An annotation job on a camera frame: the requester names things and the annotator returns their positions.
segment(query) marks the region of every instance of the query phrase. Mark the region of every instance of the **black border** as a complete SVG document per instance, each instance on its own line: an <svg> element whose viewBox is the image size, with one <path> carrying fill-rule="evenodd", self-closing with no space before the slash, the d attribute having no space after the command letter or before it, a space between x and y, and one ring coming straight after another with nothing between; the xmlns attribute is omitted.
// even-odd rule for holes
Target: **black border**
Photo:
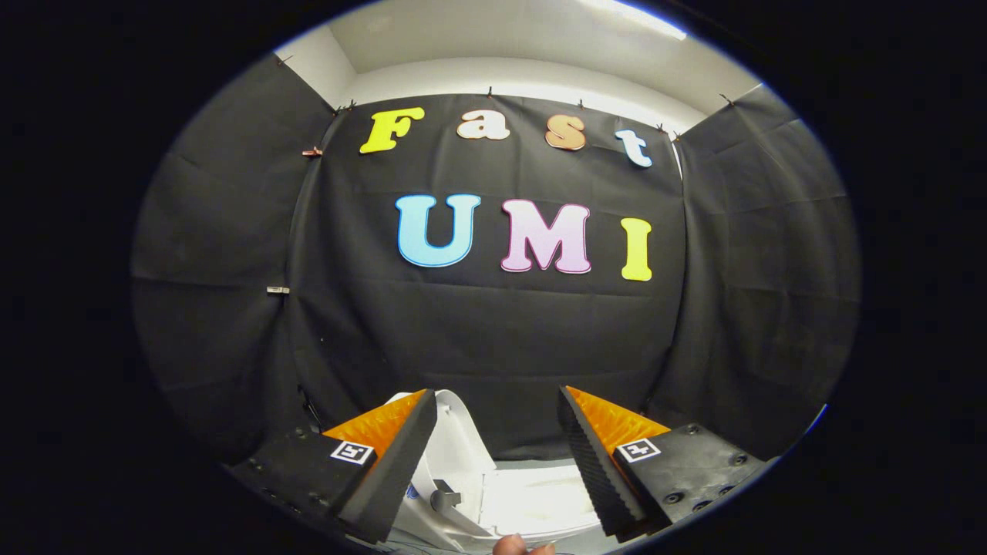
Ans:
<svg viewBox="0 0 987 555"><path fill-rule="evenodd" d="M936 261L953 254L937 225L962 197L942 190L949 177L936 166L965 162L962 137L945 156L930 143L946 138L935 135L940 107L963 100L966 77L934 52L949 31L939 7L648 4L730 52L816 130L847 182L865 265L859 338L827 414L758 487L656 550L916 552L931 540L954 551L953 532L973 529L960 508L972 490L931 464L958 467L975 429L971 402L937 396L959 389L964 368L935 344L946 330L932 313L946 287ZM10 529L26 532L11 552L342 552L254 499L177 427L129 321L127 262L143 184L183 123L252 61L352 7L4 6L23 149L8 187L13 343L26 351L9 366L19 402L5 406L26 447L9 457L8 499L24 520Z"/></svg>

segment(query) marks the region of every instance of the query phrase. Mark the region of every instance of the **black foam pad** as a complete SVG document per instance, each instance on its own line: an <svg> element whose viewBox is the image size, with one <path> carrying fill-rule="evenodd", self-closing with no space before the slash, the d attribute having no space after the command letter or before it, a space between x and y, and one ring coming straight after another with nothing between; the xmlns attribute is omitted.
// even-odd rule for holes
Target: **black foam pad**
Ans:
<svg viewBox="0 0 987 555"><path fill-rule="evenodd" d="M559 424L569 440L572 457L603 532L614 535L646 520L645 507L621 477L603 443L564 387L559 388Z"/></svg>
<svg viewBox="0 0 987 555"><path fill-rule="evenodd" d="M434 390L425 390L377 466L340 511L346 531L368 543L387 539L437 419Z"/></svg>

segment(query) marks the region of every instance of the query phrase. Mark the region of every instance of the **black curtain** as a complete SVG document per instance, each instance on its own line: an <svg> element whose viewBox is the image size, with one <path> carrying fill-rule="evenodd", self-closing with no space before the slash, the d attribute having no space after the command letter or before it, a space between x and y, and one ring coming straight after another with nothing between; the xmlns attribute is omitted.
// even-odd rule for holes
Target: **black curtain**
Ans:
<svg viewBox="0 0 987 555"><path fill-rule="evenodd" d="M379 112L422 108L397 145L361 154ZM457 134L462 115L504 115L502 140ZM579 150L546 142L547 121L576 116ZM652 165L628 157L615 132L633 130ZM556 420L569 384L642 409L664 363L685 264L681 179L666 134L636 121L526 98L435 95L356 106L334 122L325 156L302 191L288 311L302 384L330 423L398 391L450 389L466 403L494 458L558 458ZM424 268L398 249L398 198L431 195L428 239L449 243L448 196L481 198L460 262ZM532 200L547 225L568 203L586 206L591 270L502 270L510 198ZM621 219L646 220L649 281L622 278Z"/></svg>
<svg viewBox="0 0 987 555"><path fill-rule="evenodd" d="M226 462L300 410L283 297L288 236L331 109L273 55L191 120L165 154L133 243L134 321L177 416Z"/></svg>
<svg viewBox="0 0 987 555"><path fill-rule="evenodd" d="M687 279L649 413L770 458L811 424L850 353L861 302L850 201L823 146L764 86L675 146Z"/></svg>

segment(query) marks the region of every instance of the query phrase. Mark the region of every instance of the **letter u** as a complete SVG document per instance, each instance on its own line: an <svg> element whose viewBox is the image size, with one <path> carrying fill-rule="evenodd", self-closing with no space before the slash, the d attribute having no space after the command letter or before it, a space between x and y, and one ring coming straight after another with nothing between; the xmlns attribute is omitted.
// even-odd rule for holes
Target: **letter u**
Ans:
<svg viewBox="0 0 987 555"><path fill-rule="evenodd" d="M428 211L435 206L431 195L398 198L398 250L408 262L426 268L452 266L466 258L473 247L473 212L480 205L476 195L451 195L445 203L452 207L452 241L444 247L428 244Z"/></svg>

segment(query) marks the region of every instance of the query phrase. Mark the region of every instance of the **hand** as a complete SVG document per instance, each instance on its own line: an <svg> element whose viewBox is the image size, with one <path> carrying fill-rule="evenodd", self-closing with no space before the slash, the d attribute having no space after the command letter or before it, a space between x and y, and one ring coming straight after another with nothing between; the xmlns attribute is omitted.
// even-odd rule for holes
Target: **hand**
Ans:
<svg viewBox="0 0 987 555"><path fill-rule="evenodd" d="M550 543L528 551L528 545L519 534L506 535L493 546L493 555L556 555L555 544Z"/></svg>

